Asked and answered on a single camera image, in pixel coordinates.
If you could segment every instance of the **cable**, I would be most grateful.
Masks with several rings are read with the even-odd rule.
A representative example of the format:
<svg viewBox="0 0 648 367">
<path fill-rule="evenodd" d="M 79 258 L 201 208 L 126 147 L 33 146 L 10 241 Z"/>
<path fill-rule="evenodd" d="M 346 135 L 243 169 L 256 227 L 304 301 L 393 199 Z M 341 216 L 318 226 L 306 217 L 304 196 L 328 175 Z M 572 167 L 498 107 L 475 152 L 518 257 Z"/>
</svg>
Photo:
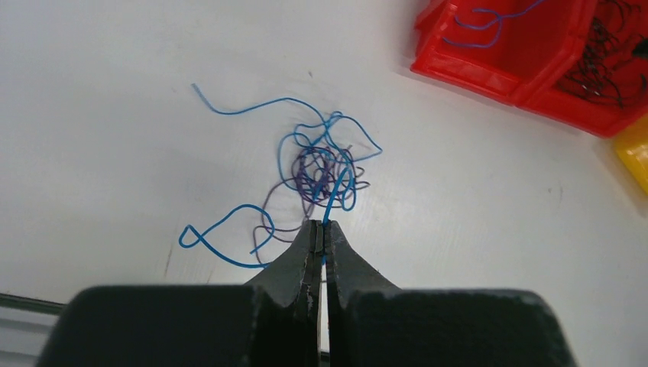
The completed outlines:
<svg viewBox="0 0 648 367">
<path fill-rule="evenodd" d="M 493 40 L 487 44 L 465 44 L 462 42 L 454 42 L 449 40 L 447 37 L 444 37 L 443 40 L 447 44 L 451 44 L 452 46 L 457 46 L 457 47 L 468 47 L 468 48 L 490 48 L 493 47 L 499 40 L 500 36 L 502 33 L 502 28 L 504 27 L 504 19 L 511 19 L 511 18 L 517 18 L 525 15 L 529 11 L 533 10 L 536 6 L 542 4 L 545 0 L 536 0 L 532 5 L 530 5 L 528 8 L 524 9 L 523 11 L 519 13 L 514 13 L 514 14 L 508 14 L 508 15 L 500 15 L 495 10 L 492 9 L 486 9 L 486 8 L 474 8 L 472 9 L 473 13 L 486 13 L 486 14 L 493 14 L 495 15 L 495 19 L 488 22 L 485 25 L 472 25 L 472 24 L 467 24 L 459 20 L 459 17 L 455 15 L 455 22 L 460 26 L 468 29 L 472 29 L 475 31 L 485 31 L 488 28 L 492 27 L 494 24 L 497 23 L 497 33 L 495 34 L 495 37 Z"/>
<path fill-rule="evenodd" d="M 235 208 L 232 209 L 232 211 L 230 211 L 226 216 L 224 216 L 221 220 L 219 220 L 219 221 L 216 222 L 214 225 L 212 225 L 211 227 L 209 227 L 208 229 L 206 229 L 205 232 L 203 232 L 203 233 L 198 233 L 198 231 L 196 230 L 196 228 L 194 228 L 192 225 L 190 225 L 190 224 L 187 225 L 186 227 L 184 227 L 184 230 L 182 231 L 182 233 L 180 233 L 180 237 L 178 238 L 178 243 L 180 244 L 180 247 L 182 247 L 182 248 L 192 248 L 193 246 L 198 245 L 199 243 L 202 243 L 202 244 L 204 244 L 205 247 L 207 247 L 211 252 L 213 252 L 214 254 L 216 254 L 216 256 L 220 257 L 221 259 L 225 260 L 226 262 L 228 262 L 228 263 L 230 263 L 230 264 L 232 264 L 232 265 L 236 265 L 236 266 L 239 266 L 239 267 L 241 267 L 241 268 L 248 268 L 248 269 L 265 268 L 266 266 L 269 265 L 269 263 L 266 263 L 266 264 L 244 264 L 244 263 L 242 263 L 242 262 L 238 262 L 238 261 L 236 261 L 236 260 L 233 260 L 233 259 L 231 259 L 231 258 L 229 258 L 229 257 L 227 257 L 227 256 L 225 256 L 225 255 L 223 255 L 222 253 L 220 253 L 217 249 L 215 249 L 215 248 L 214 248 L 214 247 L 213 247 L 213 246 L 212 246 L 212 245 L 211 245 L 211 244 L 210 244 L 210 243 L 205 239 L 205 236 L 208 235 L 212 230 L 216 229 L 218 226 L 220 226 L 221 224 L 223 224 L 223 223 L 224 223 L 227 219 L 229 219 L 229 217 L 232 216 L 234 213 L 236 213 L 236 212 L 238 212 L 239 210 L 244 209 L 244 208 L 250 208 L 250 209 L 257 210 L 259 213 L 261 213 L 262 215 L 264 215 L 264 216 L 267 218 L 267 221 L 270 223 L 270 227 L 272 228 L 272 230 L 271 230 L 271 234 L 270 234 L 270 235 L 269 235 L 269 236 L 268 236 L 268 237 L 267 237 L 267 238 L 266 238 L 266 239 L 265 239 L 265 240 L 264 240 L 264 241 L 263 241 L 259 246 L 257 246 L 257 247 L 255 247 L 254 249 L 252 249 L 252 251 L 250 251 L 250 253 L 253 254 L 253 253 L 259 251 L 259 249 L 260 249 L 261 247 L 263 247 L 266 243 L 268 243 L 268 241 L 270 241 L 270 239 L 272 238 L 272 235 L 274 234 L 274 223 L 272 222 L 272 218 L 270 218 L 270 214 L 268 214 L 268 213 L 267 213 L 265 210 L 263 210 L 262 208 L 260 208 L 260 207 L 258 207 L 258 206 L 256 206 L 256 205 L 252 205 L 252 204 L 241 204 L 241 205 L 235 207 Z M 184 240 L 184 237 L 185 237 L 185 235 L 186 235 L 186 233 L 187 233 L 188 231 L 191 231 L 191 232 L 194 234 L 194 236 L 196 237 L 196 241 L 191 242 L 190 244 L 186 244 L 186 243 L 184 243 L 184 241 L 183 241 L 183 240 Z"/>
<path fill-rule="evenodd" d="M 302 221 L 308 220 L 311 217 L 315 206 L 321 206 L 326 208 L 323 222 L 328 222 L 331 209 L 341 208 L 344 211 L 352 210 L 356 204 L 357 192 L 370 186 L 367 181 L 358 181 L 358 178 L 365 173 L 365 170 L 364 168 L 356 167 L 355 164 L 359 161 L 366 161 L 382 154 L 383 149 L 367 133 L 362 124 L 351 116 L 347 116 L 341 111 L 334 111 L 328 116 L 328 118 L 325 118 L 325 116 L 313 105 L 292 97 L 272 99 L 271 101 L 263 102 L 238 111 L 222 111 L 214 107 L 195 83 L 191 86 L 194 91 L 196 91 L 196 94 L 198 94 L 198 97 L 202 102 L 205 103 L 212 112 L 219 115 L 240 115 L 274 103 L 293 102 L 305 106 L 313 111 L 319 122 L 314 125 L 307 125 L 304 123 L 296 124 L 291 133 L 286 134 L 279 140 L 277 148 L 277 169 L 279 171 L 280 182 L 271 188 L 262 207 L 252 204 L 242 204 L 237 206 L 227 216 L 209 227 L 202 234 L 193 226 L 188 225 L 185 227 L 178 240 L 180 246 L 183 248 L 191 248 L 201 242 L 211 252 L 230 264 L 242 268 L 264 268 L 270 263 L 263 263 L 260 260 L 258 250 L 272 238 L 281 242 L 292 242 L 292 240 L 277 237 L 276 233 L 291 233 L 296 232 L 301 228 L 301 226 L 299 226 L 293 229 L 276 229 L 270 215 L 266 212 L 267 202 L 272 193 L 278 187 L 283 185 L 299 194 L 302 200 L 302 209 L 304 214 Z M 338 124 L 338 122 L 345 120 L 353 122 L 355 126 L 358 127 L 369 143 L 376 149 L 375 152 L 367 154 L 364 157 L 354 158 L 351 153 L 351 146 L 340 148 L 331 136 L 331 130 L 336 126 L 336 124 Z M 310 136 L 312 136 L 313 132 L 317 133 L 314 135 L 314 138 L 311 139 Z M 295 145 L 302 148 L 293 163 L 290 165 L 290 177 L 284 175 L 284 166 L 281 159 L 285 143 L 288 140 L 292 140 Z M 252 231 L 254 248 L 250 252 L 251 254 L 256 255 L 259 262 L 258 265 L 244 264 L 232 260 L 216 250 L 205 239 L 205 236 L 209 232 L 223 224 L 233 213 L 244 208 L 255 209 L 261 214 L 261 224 L 256 226 Z M 257 229 L 264 229 L 268 234 L 268 237 L 259 245 L 257 245 Z M 183 243 L 183 238 L 188 231 L 191 231 L 196 236 L 197 240 L 187 245 Z"/>
</svg>

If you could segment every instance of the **white surface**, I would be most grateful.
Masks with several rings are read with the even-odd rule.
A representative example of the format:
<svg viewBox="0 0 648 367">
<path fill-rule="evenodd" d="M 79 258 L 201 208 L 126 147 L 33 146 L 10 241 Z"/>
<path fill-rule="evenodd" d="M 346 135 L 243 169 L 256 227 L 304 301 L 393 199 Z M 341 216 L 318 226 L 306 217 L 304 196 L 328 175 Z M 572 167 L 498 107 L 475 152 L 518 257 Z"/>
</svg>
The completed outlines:
<svg viewBox="0 0 648 367">
<path fill-rule="evenodd" d="M 220 117 L 198 82 L 223 108 L 289 95 L 364 123 L 385 153 L 364 165 L 356 209 L 332 218 L 394 283 L 530 289 L 582 365 L 648 364 L 648 228 L 596 139 L 412 76 L 422 5 L 3 1 L 0 292 L 65 302 L 94 284 L 255 274 L 177 236 L 261 203 L 278 138 L 309 115 Z M 271 210 L 296 222 L 297 207 L 285 193 Z M 211 240 L 253 262 L 256 219 Z"/>
</svg>

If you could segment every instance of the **tangled wire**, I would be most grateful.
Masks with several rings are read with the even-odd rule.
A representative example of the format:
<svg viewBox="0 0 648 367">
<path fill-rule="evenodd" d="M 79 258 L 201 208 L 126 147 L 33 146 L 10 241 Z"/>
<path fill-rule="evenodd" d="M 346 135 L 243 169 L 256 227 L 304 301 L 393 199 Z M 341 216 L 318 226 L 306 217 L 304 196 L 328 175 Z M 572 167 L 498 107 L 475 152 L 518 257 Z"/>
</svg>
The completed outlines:
<svg viewBox="0 0 648 367">
<path fill-rule="evenodd" d="M 263 263 L 261 261 L 258 254 L 259 249 L 266 245 L 271 239 L 277 239 L 281 242 L 292 242 L 292 239 L 283 239 L 277 236 L 276 233 L 287 234 L 296 232 L 301 228 L 301 226 L 298 226 L 293 229 L 277 229 L 270 214 L 266 211 L 267 203 L 278 187 L 285 186 L 298 193 L 303 209 L 302 222 L 312 217 L 313 210 L 316 206 L 325 208 L 324 217 L 322 218 L 323 224 L 326 224 L 329 221 L 331 209 L 339 208 L 347 212 L 351 211 L 355 207 L 357 192 L 369 187 L 369 182 L 358 180 L 365 173 L 365 170 L 362 167 L 357 167 L 356 164 L 359 161 L 366 161 L 376 157 L 381 154 L 383 150 L 365 131 L 365 128 L 362 127 L 360 122 L 351 116 L 347 116 L 340 111 L 334 111 L 328 118 L 325 118 L 318 109 L 311 106 L 309 103 L 292 97 L 273 99 L 240 111 L 226 112 L 214 107 L 203 95 L 196 84 L 193 84 L 192 87 L 205 105 L 219 115 L 240 115 L 274 103 L 292 102 L 305 106 L 314 112 L 319 118 L 319 123 L 314 125 L 307 125 L 304 123 L 297 124 L 291 133 L 286 134 L 282 139 L 280 139 L 277 152 L 277 167 L 279 170 L 280 181 L 271 188 L 270 192 L 268 192 L 262 207 L 253 204 L 239 205 L 203 232 L 199 232 L 190 224 L 187 225 L 178 238 L 178 243 L 182 248 L 192 248 L 193 246 L 202 243 L 208 250 L 230 264 L 241 268 L 265 268 L 269 263 Z M 369 143 L 375 148 L 375 151 L 364 157 L 354 158 L 351 153 L 351 146 L 340 148 L 331 136 L 331 130 L 341 121 L 354 123 L 355 126 L 364 134 Z M 290 176 L 286 177 L 284 175 L 284 166 L 281 157 L 284 145 L 286 144 L 286 141 L 289 141 L 290 139 L 293 140 L 295 145 L 300 147 L 300 153 L 295 157 L 293 163 L 290 165 Z M 253 209 L 261 214 L 261 224 L 256 226 L 252 231 L 254 248 L 250 251 L 250 254 L 256 255 L 258 264 L 246 264 L 233 260 L 222 254 L 206 239 L 206 236 L 212 230 L 223 224 L 227 219 L 229 219 L 229 217 L 240 209 Z M 267 238 L 261 242 L 257 241 L 256 232 L 258 229 L 263 229 L 268 234 Z M 196 238 L 195 241 L 185 241 L 185 237 L 189 233 Z"/>
<path fill-rule="evenodd" d="M 645 53 L 642 47 L 646 47 L 646 38 L 631 28 L 633 15 L 641 13 L 641 7 L 624 0 L 599 0 L 599 5 L 613 5 L 620 14 L 620 26 L 612 33 L 600 18 L 594 18 L 582 58 L 558 87 L 588 102 L 623 109 L 640 102 L 648 87 L 642 73 L 637 73 L 632 83 L 622 83 L 618 78 L 620 70 Z"/>
</svg>

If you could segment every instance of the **red storage bin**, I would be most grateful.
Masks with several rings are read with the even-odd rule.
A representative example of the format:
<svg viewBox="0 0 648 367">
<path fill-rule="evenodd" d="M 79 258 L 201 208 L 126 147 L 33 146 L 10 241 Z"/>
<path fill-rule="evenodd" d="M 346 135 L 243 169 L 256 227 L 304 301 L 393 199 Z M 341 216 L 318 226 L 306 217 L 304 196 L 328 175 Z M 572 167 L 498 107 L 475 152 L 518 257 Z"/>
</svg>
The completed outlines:
<svg viewBox="0 0 648 367">
<path fill-rule="evenodd" d="M 592 1 L 597 5 L 595 16 L 622 42 L 632 34 L 648 35 L 648 0 L 626 1 L 630 5 L 640 5 L 643 7 L 643 11 L 636 10 L 622 20 L 621 13 L 614 3 Z M 588 19 L 589 27 L 592 19 L 593 16 Z M 575 52 L 577 52 L 580 59 L 583 47 L 578 48 Z M 619 93 L 622 96 L 634 96 L 642 87 L 640 74 L 643 73 L 648 76 L 648 61 L 639 57 L 631 57 L 631 52 L 632 48 L 627 48 L 610 57 L 610 60 L 606 59 L 606 65 L 608 66 L 623 60 L 630 60 L 629 63 L 624 64 L 622 68 L 613 74 L 614 82 L 617 84 Z M 631 101 L 632 103 L 628 104 L 628 106 L 620 106 L 614 102 L 603 106 L 564 91 L 565 88 L 574 90 L 573 88 L 578 87 L 577 85 L 570 85 L 569 81 L 558 78 L 550 88 L 537 91 L 520 107 L 605 138 L 616 135 L 648 113 L 648 93 L 637 95 L 636 100 Z"/>
<path fill-rule="evenodd" d="M 503 20 L 499 40 L 489 48 L 459 47 L 488 44 L 497 25 L 478 31 L 457 24 L 487 24 L 493 14 L 529 8 L 536 0 L 432 0 L 416 20 L 421 37 L 411 70 L 445 81 L 509 105 L 525 103 L 548 89 L 579 58 L 595 9 L 592 0 L 545 0 L 525 15 Z"/>
</svg>

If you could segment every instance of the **blue wire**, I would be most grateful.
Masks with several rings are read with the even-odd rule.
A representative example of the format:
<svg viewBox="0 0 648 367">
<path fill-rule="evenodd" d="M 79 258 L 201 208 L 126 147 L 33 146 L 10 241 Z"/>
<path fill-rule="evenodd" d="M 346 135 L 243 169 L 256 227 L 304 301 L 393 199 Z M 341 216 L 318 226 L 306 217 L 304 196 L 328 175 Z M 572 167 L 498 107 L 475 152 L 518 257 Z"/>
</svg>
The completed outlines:
<svg viewBox="0 0 648 367">
<path fill-rule="evenodd" d="M 486 8 L 474 8 L 474 9 L 472 9 L 473 13 L 488 13 L 488 14 L 495 15 L 496 18 L 494 20 L 488 22 L 485 25 L 466 24 L 466 23 L 460 21 L 459 17 L 457 15 L 455 15 L 455 22 L 459 26 L 464 27 L 464 28 L 468 28 L 468 29 L 473 29 L 473 30 L 476 30 L 476 31 L 485 31 L 485 30 L 487 30 L 488 28 L 492 27 L 494 24 L 497 23 L 497 33 L 495 34 L 495 37 L 493 38 L 493 40 L 491 42 L 487 43 L 487 44 L 464 44 L 464 43 L 461 43 L 461 42 L 451 41 L 447 37 L 444 37 L 443 40 L 447 44 L 451 44 L 451 45 L 457 46 L 457 47 L 468 47 L 468 48 L 489 48 L 489 47 L 493 47 L 493 45 L 495 45 L 500 40 L 500 36 L 502 34 L 502 28 L 504 27 L 504 19 L 521 17 L 522 15 L 525 15 L 529 11 L 533 10 L 536 6 L 542 4 L 544 1 L 545 0 L 536 0 L 536 2 L 534 2 L 532 5 L 530 5 L 528 8 L 524 9 L 523 11 L 521 11 L 519 13 L 507 14 L 507 15 L 501 15 L 500 13 L 498 13 L 495 10 L 492 10 L 492 9 L 486 9 Z"/>
<path fill-rule="evenodd" d="M 286 140 L 289 139 L 289 138 L 292 138 L 297 146 L 299 146 L 301 148 L 305 148 L 305 149 L 310 149 L 313 152 L 316 152 L 317 154 L 321 154 L 320 156 L 325 156 L 328 159 L 328 161 L 345 165 L 344 170 L 340 173 L 340 175 L 339 175 L 338 179 L 336 180 L 335 185 L 333 186 L 333 189 L 332 189 L 332 191 L 330 193 L 329 202 L 328 202 L 328 204 L 326 206 L 326 211 L 324 213 L 324 219 L 323 219 L 322 223 L 326 224 L 329 221 L 329 214 L 331 212 L 331 208 L 332 208 L 333 203 L 335 201 L 339 201 L 340 202 L 340 207 L 342 208 L 342 210 L 347 211 L 347 212 L 351 211 L 355 207 L 357 198 L 356 198 L 355 177 L 354 177 L 354 171 L 353 171 L 353 164 L 356 163 L 356 162 L 359 162 L 359 161 L 366 161 L 368 159 L 371 159 L 373 157 L 378 156 L 379 154 L 382 154 L 382 152 L 383 152 L 383 149 L 374 141 L 374 139 L 371 138 L 371 136 L 367 133 L 365 128 L 360 124 L 360 122 L 358 122 L 358 120 L 356 120 L 356 119 L 354 119 L 354 118 L 352 118 L 350 116 L 344 115 L 340 111 L 332 112 L 329 115 L 329 117 L 326 119 L 324 117 L 324 115 L 318 109 L 316 109 L 315 107 L 310 105 L 308 102 L 304 102 L 304 101 L 302 101 L 300 99 L 295 99 L 295 98 L 292 98 L 292 97 L 283 97 L 283 98 L 273 99 L 271 101 L 263 102 L 263 103 L 254 105 L 252 107 L 248 107 L 246 109 L 241 109 L 241 110 L 238 110 L 238 111 L 230 111 L 230 112 L 221 111 L 221 110 L 217 109 L 216 107 L 214 107 L 212 105 L 212 103 L 205 97 L 203 92 L 200 90 L 200 88 L 195 83 L 192 84 L 191 87 L 193 87 L 193 90 L 196 91 L 196 94 L 198 94 L 198 97 L 202 100 L 202 102 L 205 103 L 205 105 L 212 112 L 215 112 L 215 113 L 217 113 L 219 115 L 240 115 L 240 114 L 250 112 L 250 111 L 253 111 L 255 109 L 260 109 L 262 107 L 269 106 L 269 105 L 272 105 L 272 104 L 278 103 L 278 102 L 295 102 L 295 103 L 300 104 L 302 106 L 305 106 L 308 109 L 315 112 L 315 114 L 319 118 L 319 123 L 317 123 L 315 125 L 307 125 L 307 124 L 304 124 L 304 123 L 297 124 L 295 126 L 295 128 L 293 129 L 293 132 L 291 132 L 289 134 L 286 134 L 285 136 L 283 136 L 279 140 L 279 145 L 278 145 L 278 149 L 277 149 L 277 168 L 279 170 L 280 179 L 283 181 L 283 184 L 286 187 L 288 187 L 290 190 L 299 191 L 297 189 L 297 187 L 292 187 L 292 186 L 290 186 L 288 184 L 289 180 L 287 180 L 285 178 L 283 170 L 282 170 L 281 152 L 282 152 L 282 150 L 284 148 L 284 144 L 285 144 Z M 374 153 L 368 154 L 368 155 L 366 155 L 364 157 L 351 159 L 345 153 L 345 150 L 340 148 L 335 143 L 332 136 L 330 135 L 330 131 L 333 128 L 333 126 L 335 126 L 335 124 L 337 124 L 338 122 L 340 122 L 342 120 L 349 120 L 349 121 L 353 122 L 356 126 L 358 126 L 358 128 L 360 129 L 362 134 L 364 134 L 364 136 L 376 148 L 377 151 L 374 152 Z M 304 130 L 315 130 L 315 129 L 318 129 L 318 128 L 323 128 L 324 130 L 314 140 L 311 140 L 308 137 L 308 135 L 301 132 L 302 129 L 304 129 Z M 326 145 L 328 145 L 330 148 L 333 148 L 335 154 L 337 154 L 339 156 L 339 158 L 335 158 L 335 156 L 333 154 L 331 154 L 329 151 L 327 151 L 325 148 L 322 148 L 322 147 L 318 146 L 318 144 L 320 144 L 320 143 L 323 143 L 323 144 L 326 143 Z M 316 166 L 318 168 L 313 172 L 313 174 L 316 174 L 316 172 L 320 172 L 322 175 L 326 175 L 325 169 L 322 167 L 322 165 L 316 159 L 315 159 L 315 164 L 316 164 Z M 307 175 L 308 179 L 310 179 L 312 182 L 318 182 L 318 184 L 315 187 L 310 187 L 309 189 L 302 190 L 302 192 L 306 192 L 309 195 L 312 193 L 313 194 L 313 201 L 315 201 L 316 198 L 319 197 L 319 195 L 321 194 L 321 192 L 322 192 L 322 190 L 323 190 L 323 188 L 325 186 L 325 181 L 324 180 L 319 180 L 319 181 L 315 180 L 314 177 L 311 177 L 308 173 L 306 173 L 306 175 Z M 342 182 L 345 182 L 345 189 L 341 192 L 341 194 L 340 194 L 341 198 L 340 198 L 340 197 L 338 197 L 338 191 L 339 191 L 339 187 L 342 184 Z M 349 198 L 349 194 L 350 194 L 350 197 L 352 198 L 352 203 L 351 203 L 350 206 L 347 206 L 346 201 Z M 254 209 L 254 210 L 257 210 L 259 213 L 263 214 L 268 219 L 268 222 L 270 223 L 270 226 L 271 226 L 271 233 L 267 237 L 267 239 L 265 239 L 261 244 L 259 244 L 259 246 L 257 246 L 256 248 L 254 248 L 250 252 L 250 254 L 254 254 L 255 252 L 257 252 L 261 247 L 263 247 L 266 243 L 268 243 L 272 239 L 272 237 L 274 235 L 274 232 L 275 232 L 275 227 L 274 227 L 274 223 L 272 222 L 272 218 L 270 217 L 270 215 L 265 210 L 263 210 L 262 208 L 260 208 L 258 206 L 255 206 L 255 205 L 252 205 L 252 204 L 242 204 L 240 206 L 237 206 L 231 212 L 229 212 L 229 214 L 227 216 L 223 217 L 223 219 L 219 220 L 216 224 L 209 227 L 203 233 L 199 233 L 191 225 L 186 226 L 185 229 L 183 230 L 182 234 L 180 234 L 180 237 L 178 238 L 178 242 L 179 242 L 180 246 L 183 247 L 183 248 L 191 248 L 191 247 L 193 247 L 193 246 L 195 246 L 195 245 L 197 245 L 198 243 L 201 242 L 211 252 L 213 252 L 214 254 L 219 256 L 221 259 L 225 260 L 226 262 L 228 262 L 230 264 L 233 264 L 233 265 L 236 265 L 236 266 L 239 266 L 239 267 L 242 267 L 242 268 L 265 268 L 270 263 L 265 263 L 265 264 L 244 264 L 244 263 L 232 260 L 231 258 L 223 255 L 221 252 L 216 250 L 205 239 L 205 236 L 207 236 L 207 234 L 209 232 L 211 232 L 213 229 L 215 229 L 216 227 L 223 224 L 227 219 L 229 219 L 230 216 L 232 216 L 232 214 L 234 214 L 238 210 L 244 209 L 244 208 Z M 185 244 L 185 243 L 183 243 L 183 239 L 184 239 L 185 235 L 188 233 L 188 231 L 191 231 L 194 234 L 194 236 L 196 237 L 196 241 L 192 242 L 190 244 Z"/>
<path fill-rule="evenodd" d="M 329 214 L 331 213 L 331 207 L 333 207 L 333 201 L 334 198 L 337 197 L 335 193 L 338 192 L 340 188 L 340 184 L 342 183 L 342 178 L 345 176 L 345 174 L 349 174 L 349 180 L 352 182 L 353 181 L 353 176 L 350 174 L 351 171 L 348 169 L 348 167 L 345 167 L 345 169 L 340 173 L 340 177 L 338 177 L 338 180 L 335 182 L 335 185 L 333 186 L 333 190 L 331 191 L 331 197 L 329 198 L 329 203 L 326 204 L 326 211 L 324 212 L 324 218 L 322 219 L 322 224 L 325 226 L 329 222 Z M 350 183 L 347 186 L 347 189 L 352 186 L 352 183 Z M 345 208 L 344 207 L 344 201 L 342 201 L 342 210 L 349 212 L 351 209 L 353 209 L 353 206 L 355 206 L 355 196 L 353 199 L 353 205 L 351 208 Z"/>
<path fill-rule="evenodd" d="M 226 262 L 228 262 L 228 263 L 230 263 L 230 264 L 233 264 L 233 265 L 239 266 L 239 267 L 241 267 L 241 268 L 248 268 L 248 269 L 265 268 L 265 267 L 268 266 L 270 263 L 265 263 L 265 264 L 244 264 L 244 263 L 242 263 L 242 262 L 238 262 L 238 261 L 236 261 L 236 260 L 232 260 L 231 258 L 229 258 L 229 257 L 223 255 L 222 253 L 220 253 L 219 250 L 215 249 L 215 248 L 214 248 L 214 247 L 213 247 L 209 242 L 207 242 L 207 240 L 205 239 L 205 236 L 206 236 L 206 235 L 208 235 L 212 230 L 216 229 L 216 227 L 218 227 L 218 226 L 220 226 L 221 224 L 223 224 L 224 221 L 226 221 L 227 219 L 229 219 L 230 216 L 232 216 L 232 214 L 234 214 L 234 213 L 236 213 L 236 212 L 238 212 L 239 210 L 244 209 L 244 208 L 254 209 L 254 210 L 257 210 L 259 213 L 263 214 L 263 215 L 267 218 L 267 221 L 270 223 L 270 227 L 272 228 L 270 235 L 269 235 L 269 236 L 268 236 L 268 237 L 267 237 L 267 238 L 266 238 L 266 239 L 265 239 L 261 244 L 259 244 L 259 246 L 255 247 L 255 248 L 250 252 L 250 254 L 254 254 L 255 252 L 259 251 L 259 249 L 260 249 L 261 247 L 263 247 L 266 243 L 268 243 L 268 241 L 270 241 L 270 239 L 271 239 L 272 236 L 274 235 L 274 223 L 272 222 L 272 218 L 270 218 L 270 214 L 268 214 L 268 213 L 267 213 L 265 210 L 263 210 L 262 208 L 260 208 L 260 207 L 258 207 L 258 206 L 256 206 L 256 205 L 252 205 L 252 204 L 241 204 L 241 205 L 235 207 L 234 209 L 232 209 L 232 211 L 230 211 L 230 212 L 228 213 L 228 215 L 224 216 L 221 220 L 219 220 L 216 224 L 214 224 L 214 225 L 212 225 L 211 227 L 209 227 L 209 228 L 208 228 L 207 230 L 205 230 L 205 232 L 203 232 L 203 233 L 198 233 L 198 231 L 196 230 L 196 228 L 194 228 L 192 225 L 190 225 L 190 224 L 187 225 L 186 227 L 184 227 L 184 230 L 182 231 L 182 233 L 180 234 L 180 237 L 178 238 L 178 243 L 180 244 L 180 247 L 182 247 L 182 248 L 192 248 L 193 246 L 198 245 L 200 242 L 202 242 L 202 243 L 205 245 L 205 247 L 207 247 L 211 252 L 213 252 L 214 254 L 216 254 L 216 256 L 220 257 L 221 259 L 225 260 Z M 194 236 L 196 237 L 196 241 L 191 242 L 191 243 L 189 243 L 189 244 L 186 244 L 186 243 L 183 242 L 183 239 L 184 239 L 184 236 L 186 235 L 186 233 L 187 233 L 188 231 L 191 231 L 191 232 L 194 234 Z"/>
</svg>

